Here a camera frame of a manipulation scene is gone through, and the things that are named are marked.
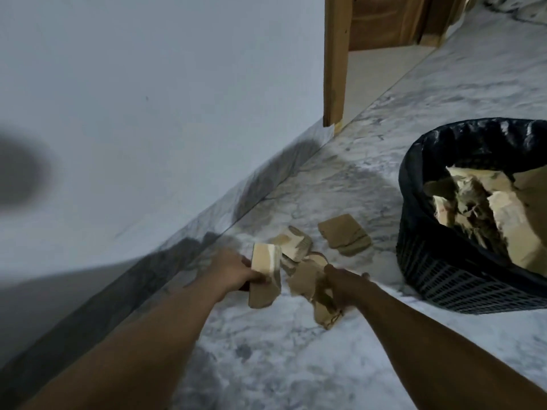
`baseboard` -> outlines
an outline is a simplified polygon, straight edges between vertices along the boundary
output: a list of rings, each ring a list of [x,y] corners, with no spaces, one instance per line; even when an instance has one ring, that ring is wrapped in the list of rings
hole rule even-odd
[[[282,152],[63,319],[0,371],[0,408],[10,410],[78,359],[165,285],[203,249],[326,144],[334,127],[319,120]]]

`white wall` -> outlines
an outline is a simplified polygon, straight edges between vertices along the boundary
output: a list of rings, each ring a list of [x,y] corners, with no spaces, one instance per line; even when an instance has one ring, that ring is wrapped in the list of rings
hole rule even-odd
[[[324,0],[0,0],[0,180],[36,183],[0,197],[0,365],[321,118],[323,37]]]

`trash bin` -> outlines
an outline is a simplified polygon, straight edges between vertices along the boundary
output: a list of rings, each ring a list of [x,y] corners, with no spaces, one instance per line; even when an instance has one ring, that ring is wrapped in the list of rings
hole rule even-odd
[[[547,121],[455,122],[412,144],[399,170],[404,202],[397,260],[407,283],[426,301],[462,313],[547,308],[547,278],[436,220],[423,184],[447,177],[453,165],[504,171],[509,178],[547,165]]]

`black plastic basket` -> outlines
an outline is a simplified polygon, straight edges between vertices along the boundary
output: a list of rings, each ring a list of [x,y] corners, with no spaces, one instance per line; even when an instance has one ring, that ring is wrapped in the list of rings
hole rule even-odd
[[[403,194],[397,260],[426,301],[468,314],[547,308],[547,279],[487,251],[435,219],[423,192],[446,167],[513,173],[547,165],[547,121],[485,118],[441,126],[410,147],[399,170]]]

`left arm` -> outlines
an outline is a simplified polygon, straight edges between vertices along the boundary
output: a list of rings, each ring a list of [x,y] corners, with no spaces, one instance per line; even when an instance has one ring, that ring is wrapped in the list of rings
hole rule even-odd
[[[21,410],[163,410],[215,303],[260,274],[221,250],[207,273],[110,334]]]

